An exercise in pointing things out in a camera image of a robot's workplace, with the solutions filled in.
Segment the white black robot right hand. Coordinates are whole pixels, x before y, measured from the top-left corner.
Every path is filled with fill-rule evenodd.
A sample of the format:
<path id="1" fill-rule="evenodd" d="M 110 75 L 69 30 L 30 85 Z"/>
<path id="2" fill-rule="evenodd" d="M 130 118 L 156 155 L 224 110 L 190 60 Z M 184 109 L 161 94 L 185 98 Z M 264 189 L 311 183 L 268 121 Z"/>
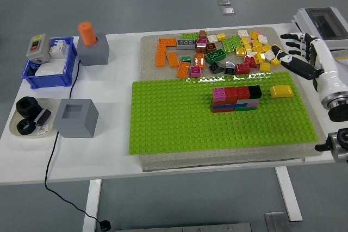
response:
<path id="1" fill-rule="evenodd" d="M 326 109 L 347 104 L 347 86 L 339 79 L 338 68 L 324 40 L 307 33 L 282 34 L 288 53 L 277 45 L 271 49 L 281 65 L 304 79 L 312 80 Z"/>

